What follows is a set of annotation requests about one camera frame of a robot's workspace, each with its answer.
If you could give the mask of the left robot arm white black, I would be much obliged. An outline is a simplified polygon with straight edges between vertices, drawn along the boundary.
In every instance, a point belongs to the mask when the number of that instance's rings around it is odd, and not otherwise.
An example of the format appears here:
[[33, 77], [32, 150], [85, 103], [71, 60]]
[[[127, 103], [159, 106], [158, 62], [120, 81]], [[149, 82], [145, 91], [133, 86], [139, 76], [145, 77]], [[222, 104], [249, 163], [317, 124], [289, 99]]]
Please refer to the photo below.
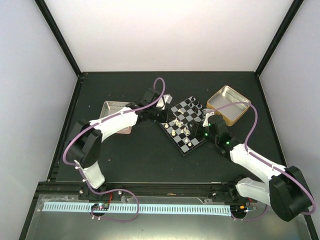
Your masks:
[[62, 160], [83, 174], [84, 181], [90, 185], [89, 193], [95, 199], [103, 199], [108, 192], [98, 163], [102, 142], [123, 129], [147, 120], [157, 123], [171, 121], [173, 114], [169, 104], [172, 99], [171, 95], [150, 88], [142, 98], [128, 102], [113, 114], [90, 121], [79, 120], [75, 124]]

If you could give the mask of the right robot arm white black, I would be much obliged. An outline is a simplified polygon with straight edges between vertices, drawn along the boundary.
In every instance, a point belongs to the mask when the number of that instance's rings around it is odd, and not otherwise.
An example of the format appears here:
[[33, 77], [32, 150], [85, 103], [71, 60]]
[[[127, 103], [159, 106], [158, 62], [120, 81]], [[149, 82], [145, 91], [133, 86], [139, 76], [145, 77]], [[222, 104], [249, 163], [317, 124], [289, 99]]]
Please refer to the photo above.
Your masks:
[[257, 200], [269, 206], [286, 222], [300, 214], [311, 215], [317, 209], [315, 199], [298, 167], [286, 167], [256, 153], [230, 134], [220, 115], [211, 115], [204, 122], [194, 122], [189, 126], [192, 135], [213, 143], [222, 157], [258, 177], [258, 181], [244, 177], [228, 187], [227, 195], [230, 200]]

